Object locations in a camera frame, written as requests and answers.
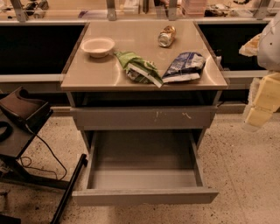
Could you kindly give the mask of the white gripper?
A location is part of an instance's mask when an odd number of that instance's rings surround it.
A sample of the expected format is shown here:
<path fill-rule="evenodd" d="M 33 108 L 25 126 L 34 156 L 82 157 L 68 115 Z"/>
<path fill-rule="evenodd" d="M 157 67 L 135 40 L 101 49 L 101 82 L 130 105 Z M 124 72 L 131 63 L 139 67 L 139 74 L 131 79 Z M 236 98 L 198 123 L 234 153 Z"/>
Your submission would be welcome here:
<path fill-rule="evenodd" d="M 255 35 L 239 49 L 239 54 L 256 56 L 261 34 Z M 248 104 L 243 111 L 242 128 L 258 131 L 280 108 L 280 73 L 269 73 L 262 78 L 254 78 L 248 93 Z"/>

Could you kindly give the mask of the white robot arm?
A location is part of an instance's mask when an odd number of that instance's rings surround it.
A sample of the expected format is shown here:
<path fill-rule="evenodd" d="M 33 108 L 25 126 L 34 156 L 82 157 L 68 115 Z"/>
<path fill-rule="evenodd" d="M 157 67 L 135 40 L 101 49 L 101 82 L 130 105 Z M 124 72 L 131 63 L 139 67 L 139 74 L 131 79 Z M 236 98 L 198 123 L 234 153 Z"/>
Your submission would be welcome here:
<path fill-rule="evenodd" d="M 248 105 L 243 111 L 243 128 L 259 130 L 280 108 L 280 21 L 274 17 L 239 54 L 256 56 L 260 67 L 268 70 L 262 78 L 254 78 L 248 93 Z"/>

